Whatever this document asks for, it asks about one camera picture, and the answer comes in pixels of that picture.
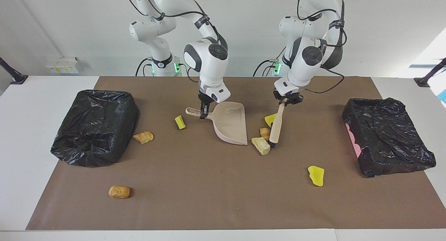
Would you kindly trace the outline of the pink bin with black bag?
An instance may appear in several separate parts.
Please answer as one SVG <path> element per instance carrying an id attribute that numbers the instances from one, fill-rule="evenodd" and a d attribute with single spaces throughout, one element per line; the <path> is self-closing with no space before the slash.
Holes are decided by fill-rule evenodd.
<path id="1" fill-rule="evenodd" d="M 363 176 L 411 173 L 436 167 L 406 106 L 391 97 L 350 99 L 342 113 Z"/>

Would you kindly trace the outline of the beige hand brush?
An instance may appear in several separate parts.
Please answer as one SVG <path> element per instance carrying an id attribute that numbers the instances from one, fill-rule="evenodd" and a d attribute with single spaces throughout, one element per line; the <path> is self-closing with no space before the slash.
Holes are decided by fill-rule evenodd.
<path id="1" fill-rule="evenodd" d="M 269 138 L 269 144 L 271 148 L 275 148 L 276 144 L 279 142 L 280 132 L 282 128 L 283 112 L 287 101 L 288 98 L 284 98 L 284 100 L 281 101 L 278 107 L 277 115 L 272 123 L 272 128 Z"/>

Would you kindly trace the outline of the bin lined with black bag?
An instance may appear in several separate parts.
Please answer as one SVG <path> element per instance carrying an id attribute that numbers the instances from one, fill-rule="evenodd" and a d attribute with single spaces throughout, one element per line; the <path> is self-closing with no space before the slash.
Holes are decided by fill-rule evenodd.
<path id="1" fill-rule="evenodd" d="M 69 165 L 113 165 L 126 151 L 139 117 L 140 110 L 129 92 L 82 90 L 63 119 L 50 152 Z"/>

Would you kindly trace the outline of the white wall socket box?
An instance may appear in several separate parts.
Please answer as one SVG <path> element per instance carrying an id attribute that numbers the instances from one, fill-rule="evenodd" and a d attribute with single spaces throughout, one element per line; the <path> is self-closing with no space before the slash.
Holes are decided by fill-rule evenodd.
<path id="1" fill-rule="evenodd" d="M 79 74 L 78 57 L 47 57 L 45 67 L 52 74 Z"/>

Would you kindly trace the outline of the brown table mat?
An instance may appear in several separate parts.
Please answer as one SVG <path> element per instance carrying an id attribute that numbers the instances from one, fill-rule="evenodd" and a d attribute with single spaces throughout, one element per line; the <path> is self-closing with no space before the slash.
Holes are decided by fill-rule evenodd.
<path id="1" fill-rule="evenodd" d="M 100 77 L 99 90 L 126 91 L 140 109 L 137 132 L 118 163 L 58 162 L 27 230 L 240 230 L 446 228 L 446 208 L 423 171 L 365 178 L 341 114 L 351 98 L 379 99 L 370 78 L 348 77 L 325 94 L 287 106 L 278 145 L 220 140 L 187 78 Z M 185 129 L 175 118 L 182 115 Z M 315 186 L 307 168 L 325 169 Z M 111 186 L 130 197 L 108 195 Z"/>

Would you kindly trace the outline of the beige plastic dustpan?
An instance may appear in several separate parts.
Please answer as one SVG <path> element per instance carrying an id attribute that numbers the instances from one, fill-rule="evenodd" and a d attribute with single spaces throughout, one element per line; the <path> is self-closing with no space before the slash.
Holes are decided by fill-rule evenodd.
<path id="1" fill-rule="evenodd" d="M 247 145 L 246 118 L 242 103 L 218 103 L 206 119 L 213 122 L 215 133 L 221 140 L 236 145 Z"/>

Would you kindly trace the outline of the orange toy croissant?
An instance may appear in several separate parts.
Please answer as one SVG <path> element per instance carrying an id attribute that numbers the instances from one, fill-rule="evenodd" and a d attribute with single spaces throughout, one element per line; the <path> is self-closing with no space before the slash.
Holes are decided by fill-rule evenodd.
<path id="1" fill-rule="evenodd" d="M 154 139 L 153 133 L 150 131 L 145 131 L 136 135 L 133 135 L 133 138 L 139 141 L 140 144 L 146 144 Z"/>

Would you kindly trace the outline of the pale beige bread chunk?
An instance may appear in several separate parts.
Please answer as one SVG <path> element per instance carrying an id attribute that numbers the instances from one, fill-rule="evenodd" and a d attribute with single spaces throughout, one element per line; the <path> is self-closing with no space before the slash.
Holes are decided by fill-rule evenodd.
<path id="1" fill-rule="evenodd" d="M 251 142 L 262 156 L 271 150 L 270 144 L 263 137 L 252 138 Z"/>

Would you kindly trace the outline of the textured yellow sponge piece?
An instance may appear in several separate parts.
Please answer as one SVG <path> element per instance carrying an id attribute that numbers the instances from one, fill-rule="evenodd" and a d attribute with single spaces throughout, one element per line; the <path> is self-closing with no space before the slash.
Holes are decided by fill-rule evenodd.
<path id="1" fill-rule="evenodd" d="M 307 168 L 309 178 L 315 186 L 322 187 L 324 184 L 325 169 L 318 166 L 311 165 Z"/>

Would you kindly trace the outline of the brown toy bread roll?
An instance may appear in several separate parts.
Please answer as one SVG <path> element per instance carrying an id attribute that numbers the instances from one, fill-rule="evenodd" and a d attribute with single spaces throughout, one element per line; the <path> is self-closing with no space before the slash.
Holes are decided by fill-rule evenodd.
<path id="1" fill-rule="evenodd" d="M 127 199 L 130 197 L 131 188 L 127 186 L 111 186 L 108 195 L 115 199 Z"/>

